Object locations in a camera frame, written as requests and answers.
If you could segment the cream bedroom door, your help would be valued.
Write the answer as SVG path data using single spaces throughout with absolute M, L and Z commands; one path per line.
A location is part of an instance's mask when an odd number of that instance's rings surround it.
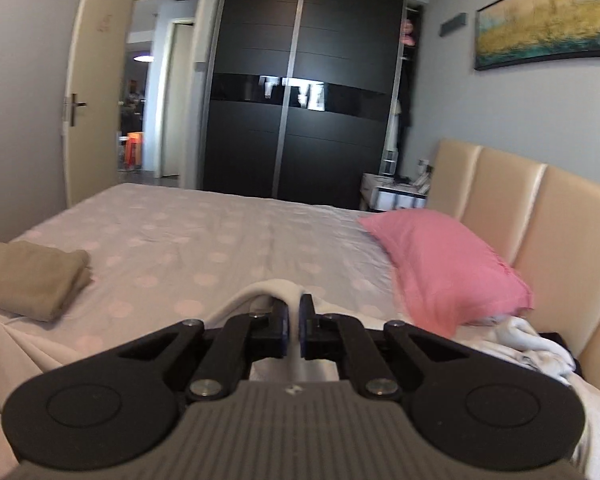
M 74 20 L 62 132 L 72 207 L 118 180 L 119 98 L 133 0 L 80 0 Z

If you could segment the polka dot bed sheet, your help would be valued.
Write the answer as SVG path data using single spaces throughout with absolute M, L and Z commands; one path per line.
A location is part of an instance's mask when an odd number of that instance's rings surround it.
M 35 226 L 12 242 L 83 249 L 92 280 L 52 322 L 0 310 L 0 411 L 43 370 L 202 320 L 271 278 L 366 320 L 404 318 L 389 258 L 359 218 L 331 206 L 122 184 Z M 0 478 L 15 464 L 0 421 Z

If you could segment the pink pillow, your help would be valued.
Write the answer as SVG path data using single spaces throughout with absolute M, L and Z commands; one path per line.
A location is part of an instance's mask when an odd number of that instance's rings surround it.
M 484 240 L 454 218 L 403 209 L 358 219 L 396 270 L 408 316 L 450 338 L 473 322 L 533 308 L 533 292 Z

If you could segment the beige padded headboard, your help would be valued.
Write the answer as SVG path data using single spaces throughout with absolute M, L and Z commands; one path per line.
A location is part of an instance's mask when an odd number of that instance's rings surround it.
M 600 184 L 443 139 L 427 206 L 462 222 L 517 270 L 534 293 L 532 326 L 561 334 L 600 389 Z

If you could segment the white nightstand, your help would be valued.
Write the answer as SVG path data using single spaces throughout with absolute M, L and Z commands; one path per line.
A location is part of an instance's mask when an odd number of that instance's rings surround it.
M 363 174 L 360 193 L 362 211 L 418 209 L 424 208 L 427 201 L 427 196 L 417 192 L 411 185 L 396 183 L 393 178 L 380 174 Z

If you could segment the framed landscape painting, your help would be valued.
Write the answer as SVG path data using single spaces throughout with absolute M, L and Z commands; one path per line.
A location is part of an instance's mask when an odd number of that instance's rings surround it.
M 476 12 L 476 70 L 600 58 L 600 0 L 498 0 Z

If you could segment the white sweatshirt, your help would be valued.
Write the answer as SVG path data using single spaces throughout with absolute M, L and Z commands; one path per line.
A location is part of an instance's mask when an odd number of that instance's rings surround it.
M 258 365 L 253 376 L 259 380 L 291 382 L 332 380 L 336 377 L 336 368 L 324 358 L 317 364 L 303 364 L 300 358 L 300 298 L 312 290 L 281 278 L 260 281 L 244 287 L 222 306 L 209 309 L 202 319 L 213 328 L 220 327 L 234 315 L 271 311 L 273 301 L 282 300 L 289 309 L 289 353 L 280 364 Z M 576 359 L 566 349 L 541 336 L 528 321 L 516 316 L 506 316 L 486 326 L 463 327 L 452 341 L 542 373 L 577 393 L 584 407 L 585 425 L 570 462 L 585 478 L 600 479 L 600 389 L 576 373 Z

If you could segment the black sliding wardrobe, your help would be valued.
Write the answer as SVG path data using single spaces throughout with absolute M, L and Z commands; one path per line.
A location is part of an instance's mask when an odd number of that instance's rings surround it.
M 354 209 L 386 149 L 404 0 L 221 0 L 201 185 Z

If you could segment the grey wall bracket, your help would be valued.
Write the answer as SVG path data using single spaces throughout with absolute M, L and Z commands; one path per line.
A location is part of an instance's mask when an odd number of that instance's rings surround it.
M 439 36 L 446 37 L 451 35 L 453 32 L 465 27 L 467 25 L 468 15 L 466 12 L 460 12 L 449 20 L 443 22 L 439 28 Z

